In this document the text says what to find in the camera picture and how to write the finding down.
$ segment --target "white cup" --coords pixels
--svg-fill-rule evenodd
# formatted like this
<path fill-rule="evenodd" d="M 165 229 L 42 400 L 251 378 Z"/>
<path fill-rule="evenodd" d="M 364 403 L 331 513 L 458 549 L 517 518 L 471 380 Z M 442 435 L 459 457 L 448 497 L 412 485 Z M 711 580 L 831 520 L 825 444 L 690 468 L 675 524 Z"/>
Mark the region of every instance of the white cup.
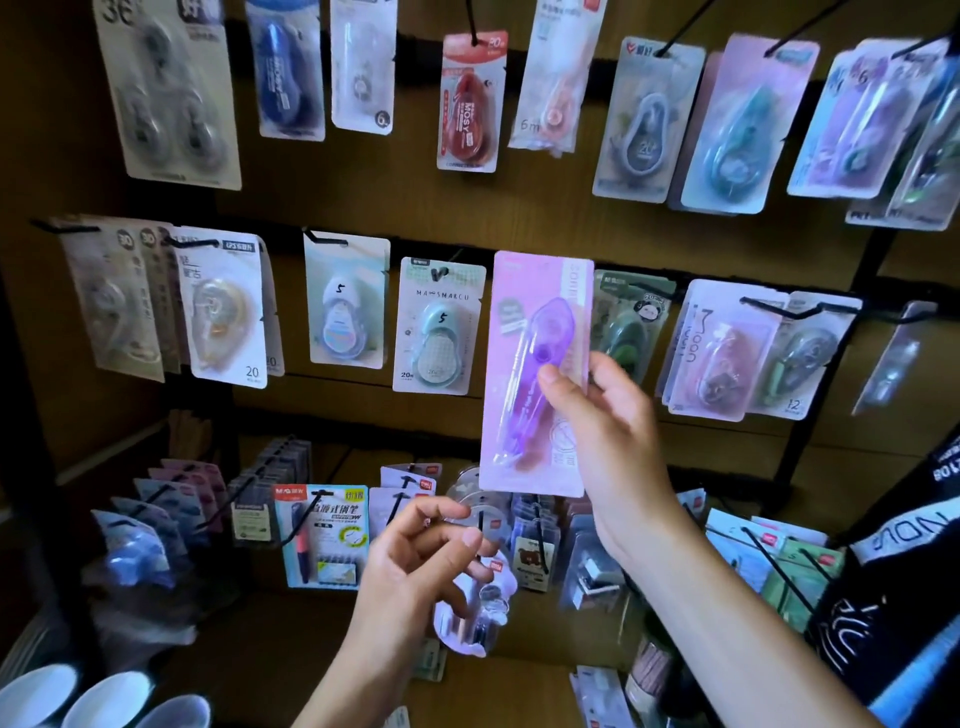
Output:
<path fill-rule="evenodd" d="M 0 726 L 36 728 L 56 713 L 77 688 L 77 670 L 48 665 L 20 675 L 0 691 Z"/>

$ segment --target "correction tape package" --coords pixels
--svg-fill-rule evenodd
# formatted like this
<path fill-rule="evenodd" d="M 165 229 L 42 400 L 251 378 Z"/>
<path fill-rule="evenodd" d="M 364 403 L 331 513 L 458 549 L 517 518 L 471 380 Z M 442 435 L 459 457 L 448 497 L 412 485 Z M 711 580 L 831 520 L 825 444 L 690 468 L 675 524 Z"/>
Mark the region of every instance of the correction tape package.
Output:
<path fill-rule="evenodd" d="M 247 0 L 260 134 L 323 141 L 320 3 Z"/>
<path fill-rule="evenodd" d="M 640 386 L 675 290 L 659 276 L 595 271 L 590 350 L 611 356 Z"/>
<path fill-rule="evenodd" d="M 731 36 L 724 49 L 682 202 L 694 209 L 756 214 L 804 96 L 820 46 Z"/>
<path fill-rule="evenodd" d="M 383 369 L 390 241 L 305 231 L 310 361 Z"/>
<path fill-rule="evenodd" d="M 248 232 L 206 228 L 174 228 L 172 241 L 193 376 L 263 389 L 263 242 Z"/>
<path fill-rule="evenodd" d="M 876 197 L 948 43 L 869 39 L 834 61 L 787 191 Z"/>
<path fill-rule="evenodd" d="M 396 0 L 330 0 L 335 126 L 378 134 L 394 130 L 395 54 Z"/>
<path fill-rule="evenodd" d="M 547 149 L 555 157 L 577 145 L 580 106 L 607 0 L 538 3 L 511 149 Z"/>
<path fill-rule="evenodd" d="M 486 280 L 482 265 L 403 258 L 395 392 L 467 393 Z"/>
<path fill-rule="evenodd" d="M 707 54 L 675 43 L 628 36 L 620 46 L 593 194 L 666 200 Z"/>
<path fill-rule="evenodd" d="M 474 657 L 486 657 L 493 649 L 497 635 L 507 625 L 510 597 L 516 594 L 516 578 L 503 551 L 480 557 L 480 562 L 493 572 L 493 582 L 481 584 L 465 573 L 453 580 L 467 596 L 470 617 L 457 617 L 445 601 L 438 602 L 433 612 L 433 627 L 441 642 L 454 652 Z"/>
<path fill-rule="evenodd" d="M 444 38 L 437 169 L 496 170 L 506 82 L 506 31 Z"/>
<path fill-rule="evenodd" d="M 593 261 L 498 252 L 480 449 L 488 491 L 582 496 L 569 423 L 547 403 L 537 373 L 560 367 L 587 389 Z"/>
<path fill-rule="evenodd" d="M 109 511 L 90 511 L 107 542 L 105 562 L 117 585 L 157 584 L 173 589 L 175 579 L 163 542 L 146 523 Z"/>
<path fill-rule="evenodd" d="M 743 420 L 780 327 L 780 315 L 741 302 L 742 298 L 778 308 L 789 300 L 772 288 L 723 280 L 696 279 L 688 286 L 661 389 L 672 414 Z"/>
<path fill-rule="evenodd" d="M 287 586 L 356 591 L 370 552 L 365 485 L 276 485 Z"/>
<path fill-rule="evenodd" d="M 240 189 L 221 0 L 93 9 L 127 174 Z"/>
<path fill-rule="evenodd" d="M 748 411 L 786 420 L 806 417 L 827 364 L 863 306 L 847 296 L 794 291 L 784 310 L 802 313 L 820 304 L 848 310 L 826 310 L 800 321 L 783 317 Z"/>
<path fill-rule="evenodd" d="M 163 381 L 162 351 L 140 234 L 149 229 L 135 221 L 108 218 L 84 218 L 83 224 L 99 229 L 62 234 L 60 243 L 94 363 L 111 372 Z"/>

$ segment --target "pink package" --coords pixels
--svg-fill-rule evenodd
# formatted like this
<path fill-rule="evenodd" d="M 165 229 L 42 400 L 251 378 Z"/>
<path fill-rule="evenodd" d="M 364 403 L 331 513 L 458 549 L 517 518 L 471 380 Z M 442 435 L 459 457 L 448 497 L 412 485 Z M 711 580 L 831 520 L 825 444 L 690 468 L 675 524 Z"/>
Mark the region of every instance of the pink package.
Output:
<path fill-rule="evenodd" d="M 210 487 L 210 481 L 206 475 L 193 472 L 184 473 L 182 471 L 166 468 L 148 468 L 147 473 L 153 480 L 166 480 L 173 483 L 187 483 L 192 485 L 197 491 L 197 497 L 200 499 L 200 505 L 204 509 L 204 518 L 210 521 L 207 530 L 210 533 L 220 533 L 224 530 L 220 517 L 214 517 L 217 512 L 217 499 L 213 496 L 213 489 Z"/>
<path fill-rule="evenodd" d="M 537 382 L 544 364 L 587 390 L 593 261 L 501 251 L 493 259 L 480 488 L 582 496 L 576 443 Z"/>

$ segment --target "correction tape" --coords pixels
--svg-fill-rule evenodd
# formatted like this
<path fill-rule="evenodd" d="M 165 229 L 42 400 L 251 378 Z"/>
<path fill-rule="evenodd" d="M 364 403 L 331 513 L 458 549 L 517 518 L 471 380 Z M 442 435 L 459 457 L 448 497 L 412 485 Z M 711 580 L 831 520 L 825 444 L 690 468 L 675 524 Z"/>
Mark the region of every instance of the correction tape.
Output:
<path fill-rule="evenodd" d="M 513 465 L 522 457 L 546 403 L 537 372 L 544 364 L 561 365 L 575 326 L 570 304 L 561 298 L 547 302 L 527 323 L 510 372 L 494 464 Z"/>
<path fill-rule="evenodd" d="M 453 91 L 444 126 L 445 147 L 460 161 L 483 164 L 493 151 L 489 106 L 483 81 L 467 69 Z"/>
<path fill-rule="evenodd" d="M 799 390 L 833 358 L 838 346 L 837 337 L 825 328 L 807 328 L 795 334 L 770 369 L 763 393 L 766 403 Z"/>
<path fill-rule="evenodd" d="M 721 197 L 738 202 L 763 180 L 774 153 L 777 94 L 762 85 L 707 154 L 707 176 Z"/>
<path fill-rule="evenodd" d="M 619 150 L 620 163 L 631 175 L 652 175 L 663 164 L 669 109 L 662 93 L 640 99 Z"/>
<path fill-rule="evenodd" d="M 360 316 L 360 291 L 355 281 L 334 276 L 326 285 L 321 341 L 338 359 L 352 359 L 367 347 L 367 328 Z"/>
<path fill-rule="evenodd" d="M 457 314 L 445 303 L 434 303 L 423 317 L 423 343 L 414 356 L 414 376 L 430 387 L 447 387 L 463 371 Z"/>
<path fill-rule="evenodd" d="M 263 22 L 256 53 L 260 110 L 275 124 L 290 126 L 300 114 L 303 92 L 294 76 L 293 40 L 282 23 Z"/>
<path fill-rule="evenodd" d="M 247 295 L 224 279 L 203 280 L 193 289 L 191 322 L 201 369 L 225 369 L 239 351 L 250 326 Z"/>
<path fill-rule="evenodd" d="M 607 324 L 600 351 L 612 358 L 631 379 L 636 381 L 640 374 L 639 364 L 644 358 L 647 346 L 647 332 L 632 308 L 615 316 Z"/>

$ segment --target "finger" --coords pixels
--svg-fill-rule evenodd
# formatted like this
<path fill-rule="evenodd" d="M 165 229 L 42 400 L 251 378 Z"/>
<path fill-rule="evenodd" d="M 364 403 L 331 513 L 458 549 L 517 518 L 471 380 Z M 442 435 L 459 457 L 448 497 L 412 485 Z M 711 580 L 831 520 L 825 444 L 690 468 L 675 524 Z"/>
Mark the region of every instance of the finger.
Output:
<path fill-rule="evenodd" d="M 466 530 L 466 526 L 456 523 L 436 523 L 414 537 L 414 550 L 420 555 L 420 558 L 428 559 L 446 542 L 461 538 Z M 495 553 L 496 546 L 484 539 L 480 545 L 480 555 L 493 556 Z"/>
<path fill-rule="evenodd" d="M 459 539 L 447 541 L 419 569 L 410 574 L 418 589 L 436 595 L 443 584 L 453 581 L 461 571 L 466 571 L 477 556 L 483 534 L 478 528 L 466 528 Z"/>
<path fill-rule="evenodd" d="M 415 497 L 403 507 L 384 530 L 412 538 L 426 528 L 428 519 L 464 519 L 470 515 L 469 506 L 446 496 Z"/>
<path fill-rule="evenodd" d="M 553 408 L 573 425 L 574 433 L 595 425 L 600 414 L 584 391 L 553 364 L 544 364 L 537 373 L 540 389 Z"/>

